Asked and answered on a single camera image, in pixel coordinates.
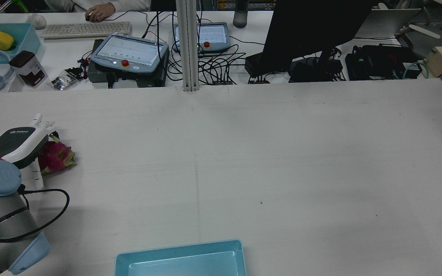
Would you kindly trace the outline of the bystander bare hand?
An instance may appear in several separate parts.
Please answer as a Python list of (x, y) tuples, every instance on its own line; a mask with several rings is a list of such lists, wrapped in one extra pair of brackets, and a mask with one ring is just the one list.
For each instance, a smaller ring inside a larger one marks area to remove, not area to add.
[(85, 18), (93, 23), (99, 23), (116, 11), (115, 6), (111, 2), (90, 7), (84, 14)]

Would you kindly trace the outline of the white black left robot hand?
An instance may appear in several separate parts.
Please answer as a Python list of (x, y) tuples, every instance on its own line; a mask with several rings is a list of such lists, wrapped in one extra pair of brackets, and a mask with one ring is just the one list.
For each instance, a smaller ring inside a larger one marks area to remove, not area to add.
[(44, 187), (38, 156), (56, 130), (54, 121), (42, 122), (41, 119), (38, 113), (28, 126), (11, 128), (0, 135), (0, 158), (19, 169), (30, 166), (38, 190)]

